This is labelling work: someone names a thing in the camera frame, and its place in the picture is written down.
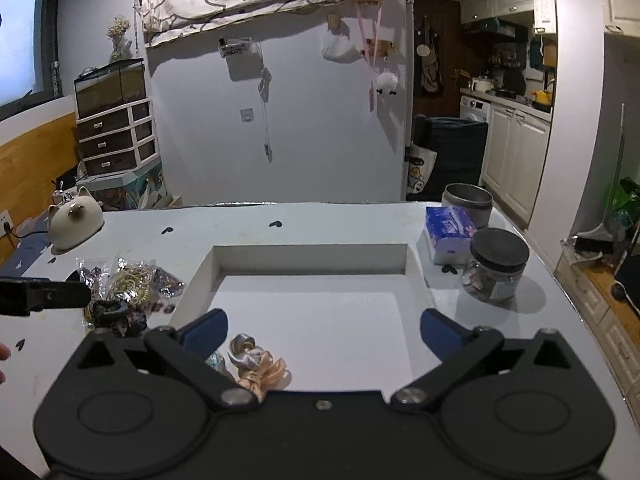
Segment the person left hand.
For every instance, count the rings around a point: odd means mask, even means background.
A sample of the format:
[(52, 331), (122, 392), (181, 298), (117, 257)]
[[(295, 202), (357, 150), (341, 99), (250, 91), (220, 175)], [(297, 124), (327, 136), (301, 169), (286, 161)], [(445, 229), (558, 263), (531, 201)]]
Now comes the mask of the person left hand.
[[(6, 344), (0, 344), (0, 362), (6, 362), (12, 356), (11, 349)], [(6, 374), (3, 370), (0, 370), (0, 384), (6, 382)]]

